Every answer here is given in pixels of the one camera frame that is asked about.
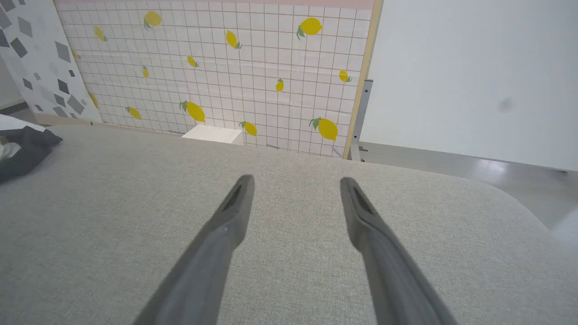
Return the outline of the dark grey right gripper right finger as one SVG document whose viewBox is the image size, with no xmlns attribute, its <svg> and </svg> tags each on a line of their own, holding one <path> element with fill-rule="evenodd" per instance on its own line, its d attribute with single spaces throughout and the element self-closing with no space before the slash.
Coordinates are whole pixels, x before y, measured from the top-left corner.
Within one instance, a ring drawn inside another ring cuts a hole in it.
<svg viewBox="0 0 578 325">
<path fill-rule="evenodd" d="M 340 180 L 350 241 L 361 253 L 379 325 L 455 325 L 455 317 L 359 183 Z"/>
</svg>

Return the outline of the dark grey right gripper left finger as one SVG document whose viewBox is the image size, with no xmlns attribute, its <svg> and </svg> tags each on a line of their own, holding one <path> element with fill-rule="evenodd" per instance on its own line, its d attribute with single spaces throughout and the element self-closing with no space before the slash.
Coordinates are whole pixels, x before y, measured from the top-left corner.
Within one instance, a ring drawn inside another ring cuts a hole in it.
<svg viewBox="0 0 578 325">
<path fill-rule="evenodd" d="M 243 242 L 255 191 L 242 175 L 176 261 L 136 325 L 215 325 L 233 252 Z"/>
</svg>

